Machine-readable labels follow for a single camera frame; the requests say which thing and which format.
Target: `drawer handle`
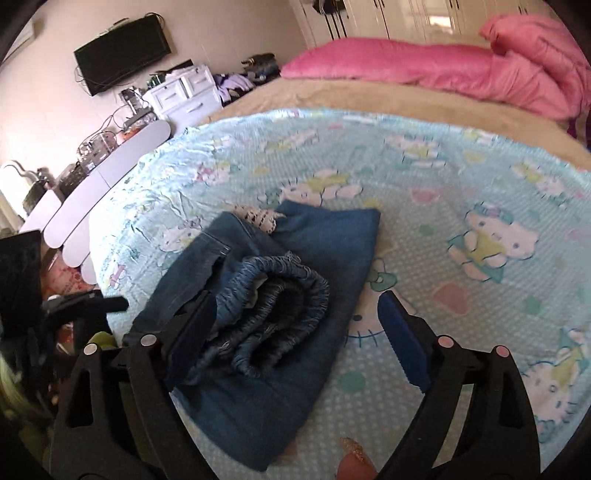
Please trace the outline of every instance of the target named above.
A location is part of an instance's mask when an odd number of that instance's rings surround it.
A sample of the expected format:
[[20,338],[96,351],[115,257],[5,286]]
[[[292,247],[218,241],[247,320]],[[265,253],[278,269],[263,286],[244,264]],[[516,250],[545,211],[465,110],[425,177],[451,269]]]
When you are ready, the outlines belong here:
[[203,106],[203,102],[201,102],[199,105],[195,105],[193,108],[190,108],[189,110],[187,110],[187,113],[191,113],[191,112],[194,112],[195,110],[199,110],[202,106]]

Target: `blue gripper pad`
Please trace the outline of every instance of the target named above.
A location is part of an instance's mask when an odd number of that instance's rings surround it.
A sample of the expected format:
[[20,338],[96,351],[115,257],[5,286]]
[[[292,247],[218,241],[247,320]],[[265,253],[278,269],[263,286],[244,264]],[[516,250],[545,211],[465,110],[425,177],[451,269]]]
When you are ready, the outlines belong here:
[[426,393],[431,387],[431,346],[437,337],[422,318],[409,315],[391,291],[379,297],[378,318],[408,381]]

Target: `beige blanket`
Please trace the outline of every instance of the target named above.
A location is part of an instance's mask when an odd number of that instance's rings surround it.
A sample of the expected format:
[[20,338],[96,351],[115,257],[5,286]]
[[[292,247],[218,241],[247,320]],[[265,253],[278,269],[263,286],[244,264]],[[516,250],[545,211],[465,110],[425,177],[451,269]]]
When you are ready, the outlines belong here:
[[407,85],[361,80],[277,79],[212,115],[208,121],[286,107],[390,113],[481,128],[541,147],[576,167],[591,170],[591,154],[551,120],[508,105]]

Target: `drawer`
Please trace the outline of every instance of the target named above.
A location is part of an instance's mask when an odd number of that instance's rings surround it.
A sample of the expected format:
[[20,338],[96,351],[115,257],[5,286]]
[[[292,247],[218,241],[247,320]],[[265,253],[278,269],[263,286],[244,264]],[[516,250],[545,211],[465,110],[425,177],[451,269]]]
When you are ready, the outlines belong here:
[[183,75],[183,83],[189,96],[195,96],[215,85],[213,78],[207,72],[193,70]]
[[222,101],[217,89],[209,90],[185,101],[180,107],[167,112],[168,120],[174,125],[174,133],[178,134],[185,128],[197,125],[202,119],[222,109]]
[[180,79],[160,87],[153,95],[161,111],[175,108],[187,99],[187,93]]

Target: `wall-mounted tv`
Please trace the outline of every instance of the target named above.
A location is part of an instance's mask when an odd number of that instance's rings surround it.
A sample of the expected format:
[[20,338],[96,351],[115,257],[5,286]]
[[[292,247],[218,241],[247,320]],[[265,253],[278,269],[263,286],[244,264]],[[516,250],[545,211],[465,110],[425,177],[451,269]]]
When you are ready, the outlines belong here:
[[74,55],[88,92],[94,96],[169,53],[160,16],[148,14],[109,30]]

